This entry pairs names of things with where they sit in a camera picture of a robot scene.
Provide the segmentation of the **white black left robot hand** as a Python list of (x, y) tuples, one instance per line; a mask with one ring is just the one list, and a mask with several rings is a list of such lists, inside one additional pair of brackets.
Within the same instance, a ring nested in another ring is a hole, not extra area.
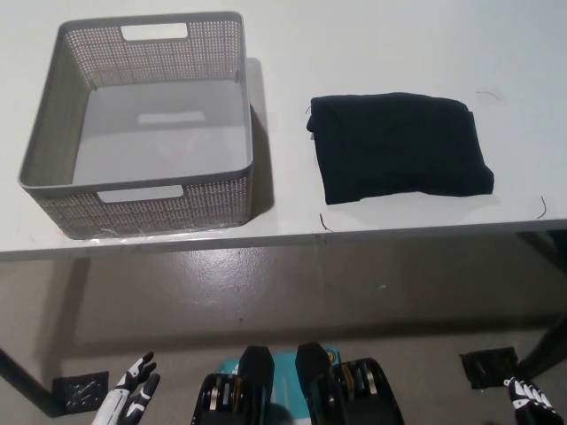
[(160, 375), (155, 373), (154, 352), (139, 358), (107, 393), (92, 425), (137, 425), (142, 420)]

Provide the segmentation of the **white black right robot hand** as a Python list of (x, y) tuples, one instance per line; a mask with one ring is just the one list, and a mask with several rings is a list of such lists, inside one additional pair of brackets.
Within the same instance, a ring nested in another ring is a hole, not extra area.
[(509, 392), (518, 425), (564, 425), (563, 417), (533, 382), (512, 376), (503, 383)]

